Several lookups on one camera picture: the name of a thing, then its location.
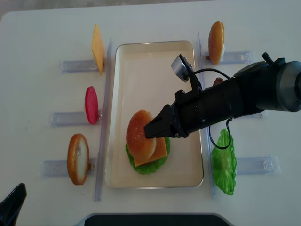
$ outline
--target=metal tray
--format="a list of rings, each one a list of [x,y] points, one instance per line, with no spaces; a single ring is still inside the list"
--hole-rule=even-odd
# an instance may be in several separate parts
[[[171,63],[183,54],[194,68],[188,41],[125,44],[116,51],[109,145],[105,181],[112,188],[197,187],[203,181],[200,132],[186,139],[171,138],[166,163],[153,174],[140,175],[129,163],[126,145],[128,123],[140,109],[156,116],[174,102],[174,93],[191,90],[174,74]]]

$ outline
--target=black cable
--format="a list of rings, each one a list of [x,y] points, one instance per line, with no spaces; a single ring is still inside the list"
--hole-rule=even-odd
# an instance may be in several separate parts
[[[212,137],[211,137],[211,132],[210,132],[210,127],[211,127],[211,125],[209,126],[209,138],[210,138],[212,144],[213,144],[215,147],[217,147],[218,149],[222,149],[222,150],[227,149],[227,148],[229,147],[229,145],[231,144],[231,134],[230,134],[230,129],[229,129],[229,122],[232,121],[232,119],[233,119],[233,118],[230,118],[230,119],[228,119],[227,122],[226,122],[227,130],[228,130],[228,132],[229,132],[229,143],[228,143],[228,145],[225,146],[225,147],[219,147],[219,146],[213,141],[213,139],[212,139]]]
[[[223,72],[221,72],[221,71],[219,71],[217,69],[214,69],[214,68],[204,68],[204,69],[201,69],[201,70],[198,70],[198,71],[194,72],[194,74],[198,74],[198,73],[201,73],[201,72],[208,72],[208,71],[217,72],[217,73],[221,74],[222,76],[226,77],[227,79],[230,78],[229,76],[227,76]]]

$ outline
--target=clear plastic holder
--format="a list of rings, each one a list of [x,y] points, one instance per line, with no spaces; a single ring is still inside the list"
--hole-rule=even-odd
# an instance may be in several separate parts
[[[205,65],[212,65],[209,59],[209,52],[205,52],[202,56]],[[235,52],[224,52],[222,60],[219,64],[250,64],[254,60],[253,53],[251,51],[235,51]]]
[[[112,89],[111,82],[114,81],[114,75],[111,73],[111,61],[113,56],[113,42],[110,38],[107,60],[106,60],[106,82],[102,109],[102,126],[100,134],[100,144],[99,152],[97,157],[97,171],[95,180],[95,191],[94,191],[94,201],[100,201],[101,191],[103,186],[103,170],[104,170],[104,152],[106,148],[106,141],[108,140],[108,135],[106,130],[110,126],[110,92]]]
[[[95,125],[101,124],[101,110],[98,110],[99,119]],[[89,126],[85,112],[52,112],[48,116],[49,127]]]
[[[97,72],[95,60],[64,60],[62,61],[62,73]]]
[[[96,158],[89,159],[88,175],[94,173],[96,168]],[[41,177],[67,177],[67,160],[45,160],[38,168]]]
[[[204,57],[201,55],[201,42],[198,34],[197,38],[197,54],[198,54],[198,70],[202,69],[202,62],[204,61]],[[205,79],[203,73],[197,74],[197,78],[200,81],[202,88],[205,89]],[[268,111],[263,111],[255,115],[247,115],[243,118],[262,118],[268,116]],[[208,164],[208,171],[211,174],[210,177],[210,187],[212,198],[215,198],[215,188],[216,185],[214,183],[213,175],[212,175],[212,160],[211,160],[211,143],[209,139],[209,128],[206,127],[203,129],[205,131],[205,145],[207,156],[210,158],[210,162]],[[237,158],[238,166],[237,166],[237,175],[273,175],[281,172],[278,157],[275,155],[264,156],[264,157],[247,157],[247,158]]]

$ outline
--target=black object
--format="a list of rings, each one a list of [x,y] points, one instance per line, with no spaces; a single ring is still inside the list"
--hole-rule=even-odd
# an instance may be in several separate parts
[[[25,184],[21,183],[0,203],[0,226],[14,226],[26,198]]]
[[[266,109],[296,112],[301,109],[301,63],[273,62],[267,53],[265,61],[238,71],[222,83],[202,89],[187,60],[179,55],[172,64],[175,74],[184,82],[190,79],[192,91],[175,93],[175,101],[163,107],[157,117],[144,127],[147,138],[187,137],[190,133],[220,121],[256,114]]]
[[[196,214],[125,214],[95,215],[85,221],[85,226],[229,226],[215,215]]]

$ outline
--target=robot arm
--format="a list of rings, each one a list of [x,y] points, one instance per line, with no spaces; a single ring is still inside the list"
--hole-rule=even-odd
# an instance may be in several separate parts
[[[172,105],[163,107],[157,117],[144,127],[147,138],[187,137],[190,133],[225,119],[259,113],[263,110],[296,112],[301,109],[301,63],[273,62],[267,53],[257,62],[229,78],[216,69],[194,72],[179,55],[172,63],[174,73],[183,81],[190,80],[192,91],[175,93]],[[196,74],[215,71],[228,79],[202,89]]]

